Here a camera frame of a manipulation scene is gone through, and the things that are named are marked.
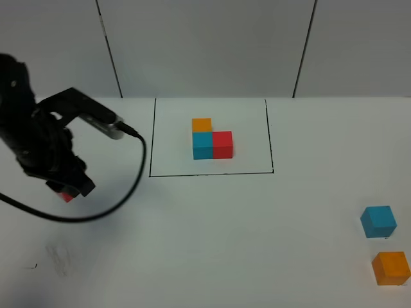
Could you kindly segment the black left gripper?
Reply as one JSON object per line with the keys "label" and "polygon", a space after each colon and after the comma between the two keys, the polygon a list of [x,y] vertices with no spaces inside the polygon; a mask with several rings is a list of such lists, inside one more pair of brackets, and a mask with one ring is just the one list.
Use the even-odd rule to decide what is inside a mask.
{"label": "black left gripper", "polygon": [[1,55],[1,139],[28,176],[46,180],[59,195],[87,196],[96,187],[72,151],[71,132],[36,104],[26,64],[7,54]]}

